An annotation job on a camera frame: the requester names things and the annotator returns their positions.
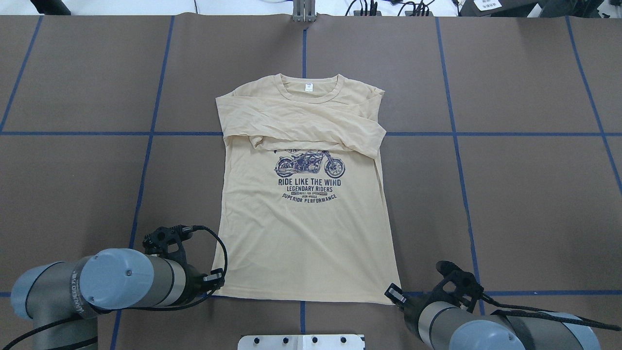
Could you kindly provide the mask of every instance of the metal plate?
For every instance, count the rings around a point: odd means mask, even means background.
[[[238,350],[364,350],[360,334],[243,336]]]

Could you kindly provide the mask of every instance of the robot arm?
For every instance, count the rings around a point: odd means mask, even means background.
[[[566,313],[499,304],[484,294],[472,273],[451,262],[438,262],[443,280],[431,293],[408,296],[391,284],[385,295],[404,313],[408,329],[434,350],[600,350],[590,328],[619,331],[620,327]],[[455,290],[444,286],[452,282]],[[536,311],[495,311],[473,315],[479,299],[502,308]]]
[[[36,332],[34,349],[97,349],[96,317],[101,314],[125,308],[179,310],[205,300],[223,286],[226,258],[224,269],[209,275],[186,262],[182,241],[203,229],[214,235],[226,256],[222,241],[207,227],[178,225],[147,235],[142,243],[145,254],[111,248],[77,262],[55,262],[25,272],[11,291],[16,314],[31,319],[36,328],[63,321]],[[178,250],[169,253],[173,244]]]

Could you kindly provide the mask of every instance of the blue grid line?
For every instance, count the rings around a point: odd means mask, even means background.
[[[404,295],[417,296],[430,293],[429,291],[409,291]],[[622,290],[503,290],[486,291],[490,296],[598,296],[622,295]]]
[[[154,115],[151,120],[151,130],[149,132],[149,141],[147,142],[147,151],[145,152],[145,161],[142,165],[141,185],[138,189],[138,199],[136,200],[136,208],[134,210],[134,220],[132,222],[132,233],[129,238],[128,248],[134,247],[134,239],[136,238],[136,229],[138,227],[138,213],[141,210],[142,194],[145,189],[145,177],[147,175],[147,167],[149,165],[149,157],[151,155],[151,145],[153,144],[154,133],[156,131],[157,112],[160,107],[160,97],[162,95],[162,86],[164,84],[164,75],[166,73],[166,63],[169,58],[170,40],[173,35],[173,25],[175,24],[175,16],[170,17],[169,35],[166,40],[166,49],[164,50],[164,59],[162,61],[162,70],[160,71],[160,82],[157,88],[157,95],[155,96]],[[122,310],[117,311],[116,319],[114,321],[113,337],[110,342],[110,350],[116,349],[116,340],[119,333],[119,325],[121,323]]]
[[[2,121],[0,121],[0,131],[4,129],[4,124],[6,124],[6,119],[9,117],[9,111],[11,110],[11,105],[13,104],[13,99],[15,98],[15,94],[17,93],[17,87],[19,86],[19,82],[22,80],[22,74],[24,74],[24,69],[26,68],[26,63],[28,62],[28,58],[30,57],[30,52],[32,52],[32,47],[35,44],[35,40],[37,38],[37,34],[39,33],[39,28],[41,27],[41,22],[43,22],[43,16],[39,16],[39,20],[37,21],[37,26],[35,27],[34,33],[32,33],[32,38],[30,40],[30,45],[28,45],[28,50],[26,50],[26,55],[24,56],[24,61],[22,61],[22,67],[19,69],[19,73],[17,74],[17,79],[15,79],[15,85],[13,85],[13,91],[11,91],[11,96],[9,97],[9,102],[6,105],[6,109],[4,110],[4,115],[2,116]]]
[[[3,131],[13,136],[149,136],[148,131]]]
[[[471,224],[471,212],[468,207],[468,198],[467,198],[467,187],[465,185],[465,177],[462,171],[462,159],[460,158],[460,147],[458,145],[458,135],[456,132],[456,121],[453,117],[453,105],[452,105],[452,96],[449,92],[449,79],[447,77],[447,65],[445,63],[445,52],[443,51],[443,39],[440,33],[440,22],[439,18],[434,18],[436,21],[436,33],[439,37],[439,51],[440,51],[440,62],[443,68],[443,79],[445,80],[445,94],[447,95],[447,108],[449,110],[449,120],[452,123],[452,134],[453,134],[453,148],[456,152],[456,162],[458,163],[458,175],[460,176],[460,189],[462,190],[462,202],[465,207],[466,212],[466,222],[468,224],[468,235],[471,241],[471,259],[473,260],[473,274],[475,275],[476,280],[480,281],[480,269],[477,264],[477,252],[475,250],[475,238],[473,237],[473,226]],[[480,303],[480,313],[482,315],[485,314],[484,306]]]
[[[307,29],[302,31],[302,77],[307,77]]]
[[[121,324],[121,312],[122,310],[117,311],[116,317],[114,318],[113,337],[110,339],[110,350],[114,350],[116,348],[116,340],[119,336],[119,325]]]
[[[620,175],[618,174],[618,168],[616,167],[616,163],[613,161],[613,155],[611,154],[611,148],[609,148],[609,142],[607,142],[605,130],[603,129],[603,123],[600,121],[600,116],[598,115],[598,110],[596,109],[596,103],[594,103],[594,98],[592,97],[592,91],[590,90],[590,85],[588,84],[587,78],[585,77],[585,72],[583,71],[583,65],[581,64],[581,58],[579,58],[579,52],[577,50],[577,45],[575,43],[575,36],[572,34],[572,26],[570,25],[569,16],[566,16],[566,25],[568,26],[568,34],[570,35],[570,43],[572,44],[572,50],[575,52],[575,59],[577,60],[577,66],[579,68],[579,72],[581,73],[581,79],[583,79],[583,84],[585,85],[585,91],[587,92],[587,97],[590,99],[592,111],[594,112],[594,118],[596,118],[598,129],[600,130],[600,134],[603,138],[603,143],[605,144],[605,149],[607,150],[607,156],[609,157],[609,163],[611,163],[613,174],[616,178],[616,182],[618,183],[618,190],[620,190],[620,194],[622,194],[622,182],[620,181]]]
[[[155,136],[223,136],[222,131],[156,131]]]
[[[0,131],[8,136],[223,136],[222,131]],[[387,131],[386,136],[535,136],[535,137],[601,137],[602,133],[528,133],[478,131]],[[620,137],[622,133],[605,133]]]
[[[417,296],[429,291],[408,291],[407,296]],[[490,296],[598,296],[598,295],[622,295],[622,290],[493,290],[486,291]],[[0,298],[10,298],[10,291],[0,291]],[[212,295],[210,298],[230,299],[229,296]],[[305,334],[305,309],[304,301],[300,302],[300,333]]]
[[[300,333],[307,333],[307,318],[305,316],[306,304],[304,301],[300,302]]]

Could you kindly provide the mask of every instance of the beige t-shirt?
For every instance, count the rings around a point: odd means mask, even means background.
[[[217,295],[391,304],[399,284],[383,191],[384,91],[281,74],[218,97],[226,146]],[[217,251],[214,266],[223,265]]]

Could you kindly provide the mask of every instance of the motorcycle print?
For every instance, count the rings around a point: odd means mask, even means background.
[[[320,151],[318,149],[311,149],[302,153],[299,153],[299,149],[287,149],[286,151],[292,153],[292,156],[280,157],[276,168],[274,168],[274,171],[280,177],[289,177],[293,174],[302,173],[317,174],[322,168],[324,158],[327,159],[324,164],[324,171],[328,176],[336,179],[341,177],[346,171],[343,161],[331,156],[328,151]]]

